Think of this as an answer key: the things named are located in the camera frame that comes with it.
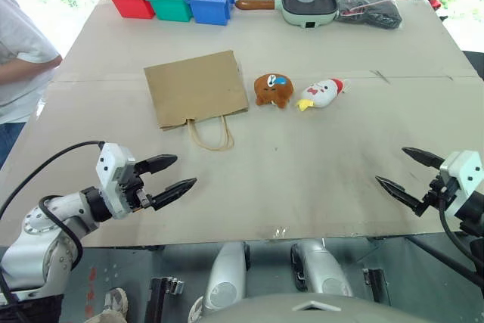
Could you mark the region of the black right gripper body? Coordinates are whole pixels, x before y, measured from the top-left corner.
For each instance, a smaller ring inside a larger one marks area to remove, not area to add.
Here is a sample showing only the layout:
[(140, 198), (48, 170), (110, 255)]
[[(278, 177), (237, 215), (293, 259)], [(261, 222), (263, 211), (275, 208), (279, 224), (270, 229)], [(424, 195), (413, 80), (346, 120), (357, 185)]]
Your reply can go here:
[(429, 191), (423, 196), (420, 211), (424, 213), (428, 207), (440, 210), (441, 204), (443, 204), (443, 211), (446, 211), (454, 201), (457, 191), (458, 180), (450, 177), (445, 181), (442, 174), (439, 173), (431, 181)]

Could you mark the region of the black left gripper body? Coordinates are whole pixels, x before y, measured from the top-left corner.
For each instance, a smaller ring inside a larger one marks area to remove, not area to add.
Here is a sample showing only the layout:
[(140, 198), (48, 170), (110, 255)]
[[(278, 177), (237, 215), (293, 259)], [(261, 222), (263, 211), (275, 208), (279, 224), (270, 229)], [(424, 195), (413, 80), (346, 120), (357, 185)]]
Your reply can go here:
[(153, 202), (152, 196), (145, 192), (144, 182), (141, 178), (141, 175), (146, 172), (150, 172), (150, 163), (148, 160), (142, 160), (129, 164), (120, 179), (122, 197), (130, 212), (147, 209)]

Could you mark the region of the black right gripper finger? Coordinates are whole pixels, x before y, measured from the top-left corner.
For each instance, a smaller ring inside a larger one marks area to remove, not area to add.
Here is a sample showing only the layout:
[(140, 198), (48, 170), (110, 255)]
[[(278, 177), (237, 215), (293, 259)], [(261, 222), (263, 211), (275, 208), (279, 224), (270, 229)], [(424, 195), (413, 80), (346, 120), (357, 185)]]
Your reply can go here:
[(434, 169), (439, 169), (444, 162), (443, 158), (418, 148), (403, 147), (402, 151), (418, 163)]
[(401, 185), (378, 175), (375, 179), (391, 197), (409, 207), (416, 216), (422, 216), (427, 210), (428, 206), (424, 202), (408, 194)]

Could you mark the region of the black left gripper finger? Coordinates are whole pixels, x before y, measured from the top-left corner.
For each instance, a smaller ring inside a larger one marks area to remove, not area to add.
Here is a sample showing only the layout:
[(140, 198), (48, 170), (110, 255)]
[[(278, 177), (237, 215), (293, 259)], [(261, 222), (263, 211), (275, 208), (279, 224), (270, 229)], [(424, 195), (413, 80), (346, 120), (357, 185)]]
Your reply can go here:
[(160, 210), (168, 204), (178, 200), (186, 192), (188, 192), (194, 184), (197, 182), (197, 178), (185, 179), (170, 185), (164, 192), (152, 197), (151, 207), (154, 210)]
[(160, 154), (145, 160), (146, 170), (150, 174), (156, 174), (167, 169), (178, 160), (174, 154)]

